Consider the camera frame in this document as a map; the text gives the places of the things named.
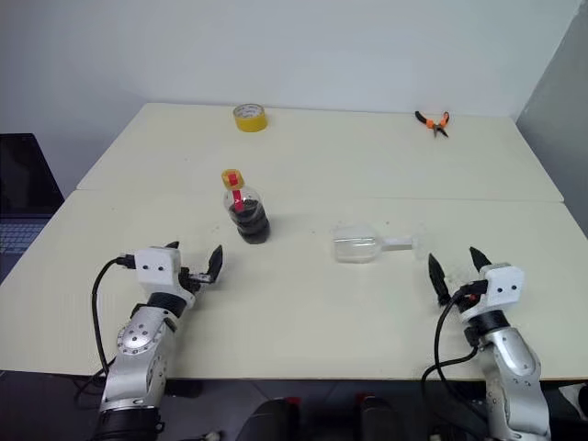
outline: keyboard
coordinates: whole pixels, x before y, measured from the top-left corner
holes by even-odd
[[[23,254],[44,223],[0,223],[0,254]]]

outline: laptop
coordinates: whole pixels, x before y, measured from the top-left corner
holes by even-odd
[[[0,134],[0,280],[63,203],[32,133]]]

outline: plastic bottle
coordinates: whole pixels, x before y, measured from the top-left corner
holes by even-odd
[[[265,242],[269,236],[269,220],[257,192],[245,185],[239,170],[222,172],[222,182],[227,188],[224,208],[229,211],[241,237],[247,243]]]
[[[365,264],[382,251],[411,248],[417,260],[423,260],[430,247],[429,237],[422,225],[411,237],[381,237],[368,225],[338,227],[333,231],[334,257],[339,262]]]

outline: white table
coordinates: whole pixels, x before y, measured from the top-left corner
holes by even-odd
[[[76,191],[0,287],[0,369],[89,374],[98,369],[90,288],[121,252],[181,242],[183,262],[205,269],[225,250],[219,283],[185,314],[172,375],[179,378],[415,379],[432,362],[440,310],[424,262],[389,252],[367,265],[337,264],[333,226],[367,221],[410,234],[424,222],[447,271],[473,268],[468,247],[526,271],[507,312],[537,351],[543,379],[588,378],[585,273],[588,242],[560,203],[266,197],[271,239],[248,245],[220,198]],[[143,293],[132,271],[113,268],[100,289],[107,354]],[[456,313],[442,356],[469,348]],[[475,363],[448,368],[477,379]]]
[[[414,115],[269,108],[238,131],[232,107],[147,104],[79,189],[222,189],[240,168],[266,195],[562,201],[509,118],[453,115],[449,139]]]

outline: bottle cap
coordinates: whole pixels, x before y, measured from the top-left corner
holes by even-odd
[[[227,190],[240,190],[245,185],[241,172],[235,168],[229,168],[222,172],[222,182]]]

